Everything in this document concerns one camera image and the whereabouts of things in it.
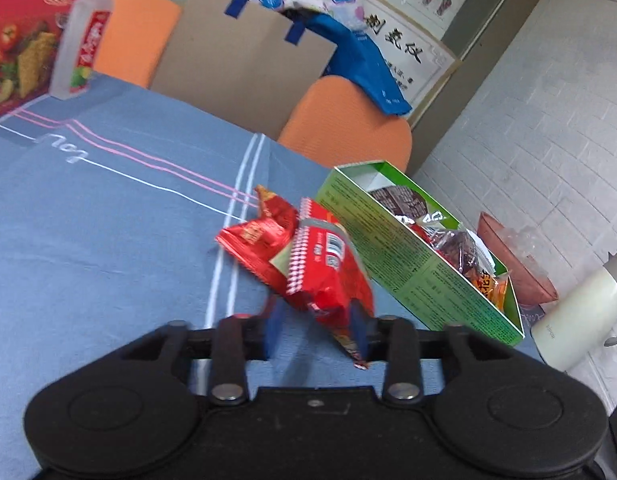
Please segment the red notebook-pattern snack packet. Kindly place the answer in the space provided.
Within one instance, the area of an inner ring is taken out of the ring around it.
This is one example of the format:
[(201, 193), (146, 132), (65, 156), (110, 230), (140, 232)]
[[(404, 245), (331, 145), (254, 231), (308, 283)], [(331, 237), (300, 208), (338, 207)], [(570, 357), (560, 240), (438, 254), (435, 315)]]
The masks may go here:
[(301, 200), (287, 294), (330, 332), (356, 367), (366, 370), (367, 323), (374, 317), (370, 278), (341, 222), (308, 197)]

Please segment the red crinkled snack bag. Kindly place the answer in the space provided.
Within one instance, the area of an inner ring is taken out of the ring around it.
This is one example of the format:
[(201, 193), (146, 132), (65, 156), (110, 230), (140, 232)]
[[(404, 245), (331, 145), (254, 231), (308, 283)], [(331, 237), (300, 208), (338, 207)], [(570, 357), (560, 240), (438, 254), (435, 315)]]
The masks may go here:
[(262, 283), (284, 295), (299, 213), (265, 186), (258, 185), (255, 191), (258, 193), (258, 216), (221, 229), (216, 240)]

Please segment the yellow transparent snack bag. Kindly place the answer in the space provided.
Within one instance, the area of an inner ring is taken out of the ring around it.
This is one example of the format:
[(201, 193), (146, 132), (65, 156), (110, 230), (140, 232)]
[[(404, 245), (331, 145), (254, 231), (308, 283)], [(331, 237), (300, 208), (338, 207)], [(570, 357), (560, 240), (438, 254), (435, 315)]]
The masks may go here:
[(497, 310), (500, 312), (505, 310), (505, 301), (509, 284), (508, 273), (496, 276), (488, 272), (482, 272), (477, 274), (471, 282), (491, 304), (494, 304)]

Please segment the red dates snack bag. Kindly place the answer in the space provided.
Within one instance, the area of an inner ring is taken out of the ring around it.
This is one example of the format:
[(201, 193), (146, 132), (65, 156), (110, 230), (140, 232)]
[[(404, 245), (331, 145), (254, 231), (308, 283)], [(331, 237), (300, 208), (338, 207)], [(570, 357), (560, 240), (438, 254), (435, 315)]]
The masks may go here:
[(495, 276), (495, 263), (476, 236), (465, 229), (423, 228), (423, 238), (435, 252), (471, 281)]

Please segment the green cardboard box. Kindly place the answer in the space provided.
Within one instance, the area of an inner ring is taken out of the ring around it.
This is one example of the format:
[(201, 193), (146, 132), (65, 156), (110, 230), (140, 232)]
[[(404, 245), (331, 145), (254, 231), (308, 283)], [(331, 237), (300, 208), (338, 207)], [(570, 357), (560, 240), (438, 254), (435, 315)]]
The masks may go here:
[(389, 162), (359, 162), (335, 167), (317, 193), (317, 202), (343, 224), (370, 275), (431, 330), (465, 324), (505, 344), (525, 337), (517, 296), (507, 286), (497, 308), (451, 263), (397, 215), (371, 195), (390, 186), (415, 193), (441, 224), (456, 230), (457, 220), (424, 188)]

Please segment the pink plastic bowl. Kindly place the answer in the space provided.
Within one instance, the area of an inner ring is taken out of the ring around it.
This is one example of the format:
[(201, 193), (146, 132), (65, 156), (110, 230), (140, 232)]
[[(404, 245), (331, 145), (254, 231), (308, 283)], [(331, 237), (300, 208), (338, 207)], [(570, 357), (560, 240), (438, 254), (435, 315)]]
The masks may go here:
[(559, 299), (555, 285), (533, 256), (533, 237), (505, 228), (485, 211), (479, 215), (477, 235), (507, 267), (518, 304), (536, 306)]

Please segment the white thermos jug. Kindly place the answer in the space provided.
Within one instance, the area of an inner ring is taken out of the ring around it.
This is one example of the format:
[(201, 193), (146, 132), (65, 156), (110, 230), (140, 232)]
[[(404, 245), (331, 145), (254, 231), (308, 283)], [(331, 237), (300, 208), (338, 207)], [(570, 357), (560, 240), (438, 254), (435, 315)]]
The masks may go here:
[(532, 326), (541, 358), (565, 372), (591, 350), (617, 345), (617, 253)]

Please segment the right orange chair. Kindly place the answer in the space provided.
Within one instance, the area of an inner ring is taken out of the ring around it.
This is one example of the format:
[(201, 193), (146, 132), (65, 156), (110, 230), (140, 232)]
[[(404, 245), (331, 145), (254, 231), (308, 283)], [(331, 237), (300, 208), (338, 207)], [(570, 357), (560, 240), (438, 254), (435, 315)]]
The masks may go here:
[(412, 150), (408, 122), (382, 113), (363, 90), (340, 76), (325, 76), (310, 86), (278, 142), (327, 168), (385, 160), (404, 171)]

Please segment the orange chair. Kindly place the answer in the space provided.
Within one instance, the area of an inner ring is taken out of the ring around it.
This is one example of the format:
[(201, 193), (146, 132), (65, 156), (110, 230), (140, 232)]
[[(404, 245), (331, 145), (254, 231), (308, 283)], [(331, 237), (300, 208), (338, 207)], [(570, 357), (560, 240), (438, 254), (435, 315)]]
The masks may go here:
[(404, 171), (412, 150), (408, 122), (382, 113), (363, 90), (340, 76), (325, 76), (310, 86), (278, 142), (327, 168), (385, 160)]
[(113, 0), (95, 71), (148, 88), (182, 8), (172, 0)]

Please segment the framed calligraphy poster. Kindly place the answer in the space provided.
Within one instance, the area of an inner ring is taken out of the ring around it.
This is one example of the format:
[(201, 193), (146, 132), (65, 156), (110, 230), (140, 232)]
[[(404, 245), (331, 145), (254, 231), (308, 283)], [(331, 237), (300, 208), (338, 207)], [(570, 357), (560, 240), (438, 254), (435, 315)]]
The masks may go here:
[(461, 61), (430, 32), (384, 0), (363, 0), (367, 34), (411, 106), (406, 119), (419, 122)]

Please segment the brown paper bag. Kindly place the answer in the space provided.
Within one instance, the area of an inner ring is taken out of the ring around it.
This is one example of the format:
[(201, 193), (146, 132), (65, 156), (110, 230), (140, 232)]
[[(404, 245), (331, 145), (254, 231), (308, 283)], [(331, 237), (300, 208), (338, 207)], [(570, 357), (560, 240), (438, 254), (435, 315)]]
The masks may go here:
[(187, 0), (150, 89), (277, 140), (334, 51), (257, 3)]

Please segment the blue fabric bag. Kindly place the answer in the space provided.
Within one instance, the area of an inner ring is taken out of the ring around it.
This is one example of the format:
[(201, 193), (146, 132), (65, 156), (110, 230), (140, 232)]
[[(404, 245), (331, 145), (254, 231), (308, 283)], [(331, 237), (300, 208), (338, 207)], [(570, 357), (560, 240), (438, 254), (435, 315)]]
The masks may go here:
[(282, 14), (335, 44), (322, 76), (339, 76), (356, 84), (383, 114), (408, 116), (412, 112), (380, 49), (366, 32), (354, 32), (330, 15), (314, 11), (285, 10)]

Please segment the left orange chair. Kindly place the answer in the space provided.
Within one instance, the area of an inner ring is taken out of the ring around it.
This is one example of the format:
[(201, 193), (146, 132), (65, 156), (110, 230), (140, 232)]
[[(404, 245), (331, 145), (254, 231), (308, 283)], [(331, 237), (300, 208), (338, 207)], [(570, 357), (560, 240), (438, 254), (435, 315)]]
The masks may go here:
[(113, 0), (95, 71), (148, 88), (182, 8), (172, 0)]

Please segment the clear drink bottle red label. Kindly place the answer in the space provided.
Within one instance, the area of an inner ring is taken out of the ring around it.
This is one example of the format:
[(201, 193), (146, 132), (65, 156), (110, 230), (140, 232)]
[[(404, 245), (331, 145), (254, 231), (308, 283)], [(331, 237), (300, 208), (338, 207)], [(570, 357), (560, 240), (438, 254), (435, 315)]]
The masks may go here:
[(67, 100), (87, 90), (113, 0), (75, 0), (62, 32), (48, 93)]

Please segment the red cracker box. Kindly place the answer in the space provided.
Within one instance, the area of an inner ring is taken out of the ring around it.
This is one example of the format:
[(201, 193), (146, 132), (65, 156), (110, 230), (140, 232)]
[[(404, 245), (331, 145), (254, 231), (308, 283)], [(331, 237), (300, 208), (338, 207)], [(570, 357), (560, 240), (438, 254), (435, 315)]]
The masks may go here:
[(0, 116), (44, 94), (75, 0), (0, 0)]

